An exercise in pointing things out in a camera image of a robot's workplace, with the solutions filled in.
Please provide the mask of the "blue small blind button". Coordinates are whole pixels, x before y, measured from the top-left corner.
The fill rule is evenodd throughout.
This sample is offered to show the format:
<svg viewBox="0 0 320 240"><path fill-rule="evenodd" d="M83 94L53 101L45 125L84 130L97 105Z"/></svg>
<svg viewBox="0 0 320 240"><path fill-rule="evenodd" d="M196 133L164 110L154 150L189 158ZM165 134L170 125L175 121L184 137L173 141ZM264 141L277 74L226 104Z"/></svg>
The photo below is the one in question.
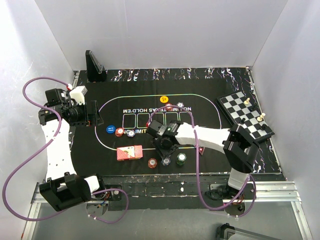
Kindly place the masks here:
<svg viewBox="0 0 320 240"><path fill-rule="evenodd" d="M113 134L116 131L116 127L114 125L108 125L105 129L108 134Z"/></svg>

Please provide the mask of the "blue poker chip stack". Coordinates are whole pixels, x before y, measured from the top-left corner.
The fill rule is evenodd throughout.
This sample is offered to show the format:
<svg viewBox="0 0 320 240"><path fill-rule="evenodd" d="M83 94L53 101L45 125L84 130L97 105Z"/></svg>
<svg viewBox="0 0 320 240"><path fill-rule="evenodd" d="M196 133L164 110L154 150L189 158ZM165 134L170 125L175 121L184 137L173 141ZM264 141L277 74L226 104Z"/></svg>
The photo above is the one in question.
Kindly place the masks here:
<svg viewBox="0 0 320 240"><path fill-rule="evenodd" d="M161 164L163 166L168 166L170 163L171 163L171 159L169 157L166 157L166 158L161 160Z"/></svg>

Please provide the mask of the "red poker chip stack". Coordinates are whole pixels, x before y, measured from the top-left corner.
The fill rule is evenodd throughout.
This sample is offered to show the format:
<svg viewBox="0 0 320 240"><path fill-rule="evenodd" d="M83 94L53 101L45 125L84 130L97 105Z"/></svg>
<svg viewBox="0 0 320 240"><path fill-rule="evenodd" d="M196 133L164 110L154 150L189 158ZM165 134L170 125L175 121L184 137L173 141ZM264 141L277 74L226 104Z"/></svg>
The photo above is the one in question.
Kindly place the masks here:
<svg viewBox="0 0 320 240"><path fill-rule="evenodd" d="M157 166L157 160L155 158L150 158L148 160L148 167L154 169Z"/></svg>

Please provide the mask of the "red chips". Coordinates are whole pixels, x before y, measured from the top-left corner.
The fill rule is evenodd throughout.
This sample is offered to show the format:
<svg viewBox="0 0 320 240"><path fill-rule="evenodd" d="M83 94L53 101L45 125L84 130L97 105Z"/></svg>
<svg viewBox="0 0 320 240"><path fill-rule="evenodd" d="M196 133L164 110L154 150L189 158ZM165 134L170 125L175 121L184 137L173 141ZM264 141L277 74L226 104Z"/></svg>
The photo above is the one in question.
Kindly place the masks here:
<svg viewBox="0 0 320 240"><path fill-rule="evenodd" d="M115 130L115 135L121 137L125 133L125 130L122 127L119 127Z"/></svg>
<svg viewBox="0 0 320 240"><path fill-rule="evenodd" d="M173 106L170 104L170 103L167 103L166 105L165 105L165 110L166 111L171 111L173 109Z"/></svg>

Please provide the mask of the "blue chips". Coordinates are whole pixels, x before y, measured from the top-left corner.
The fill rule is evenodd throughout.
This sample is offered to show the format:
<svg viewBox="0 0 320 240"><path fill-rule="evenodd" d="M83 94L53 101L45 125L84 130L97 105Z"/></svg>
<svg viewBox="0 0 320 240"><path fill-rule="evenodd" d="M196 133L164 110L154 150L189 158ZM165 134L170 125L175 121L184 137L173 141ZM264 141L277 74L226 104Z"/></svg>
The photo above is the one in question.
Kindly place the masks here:
<svg viewBox="0 0 320 240"><path fill-rule="evenodd" d="M126 132L126 135L130 138L133 138L136 135L136 133L134 130L131 129Z"/></svg>
<svg viewBox="0 0 320 240"><path fill-rule="evenodd" d="M177 106L178 106L179 108L183 108L183 107L184 107L184 104L183 104L182 102L178 102L178 103L177 103Z"/></svg>

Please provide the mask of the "yellow round dealer button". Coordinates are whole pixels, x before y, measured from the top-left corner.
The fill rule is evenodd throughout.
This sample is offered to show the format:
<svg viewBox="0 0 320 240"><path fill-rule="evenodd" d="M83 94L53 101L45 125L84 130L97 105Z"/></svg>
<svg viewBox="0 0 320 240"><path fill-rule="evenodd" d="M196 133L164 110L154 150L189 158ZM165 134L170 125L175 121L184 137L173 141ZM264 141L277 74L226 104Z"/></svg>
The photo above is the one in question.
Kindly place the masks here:
<svg viewBox="0 0 320 240"><path fill-rule="evenodd" d="M169 98L165 95L160 97L160 102L166 104L169 101Z"/></svg>

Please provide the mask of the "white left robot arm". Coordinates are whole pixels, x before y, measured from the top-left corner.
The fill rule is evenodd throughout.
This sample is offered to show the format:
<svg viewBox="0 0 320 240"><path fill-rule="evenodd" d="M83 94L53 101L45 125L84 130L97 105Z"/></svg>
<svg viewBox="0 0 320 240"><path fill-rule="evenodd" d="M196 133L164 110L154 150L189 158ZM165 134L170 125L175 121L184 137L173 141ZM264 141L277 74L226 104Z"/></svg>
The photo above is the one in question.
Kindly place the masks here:
<svg viewBox="0 0 320 240"><path fill-rule="evenodd" d="M78 175L71 158L70 129L99 126L104 122L97 102L85 101L87 91L85 86L77 86L71 91L47 90L47 102L38 112L45 140L50 144L46 148L46 178L39 190L57 212L88 202L92 197L101 200L107 193L97 175Z"/></svg>

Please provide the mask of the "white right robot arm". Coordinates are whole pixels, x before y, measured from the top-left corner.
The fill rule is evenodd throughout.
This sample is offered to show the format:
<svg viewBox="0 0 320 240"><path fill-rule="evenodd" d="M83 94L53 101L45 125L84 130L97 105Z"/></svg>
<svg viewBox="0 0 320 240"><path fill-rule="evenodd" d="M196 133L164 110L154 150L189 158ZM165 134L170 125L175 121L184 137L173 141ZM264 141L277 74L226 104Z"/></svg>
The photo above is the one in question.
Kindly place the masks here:
<svg viewBox="0 0 320 240"><path fill-rule="evenodd" d="M253 172L260 145L241 125L214 129L175 120L167 125L153 120L146 133L153 137L151 142L162 160L180 146L209 148L225 154L231 166L227 195L237 199L245 192L244 183Z"/></svg>

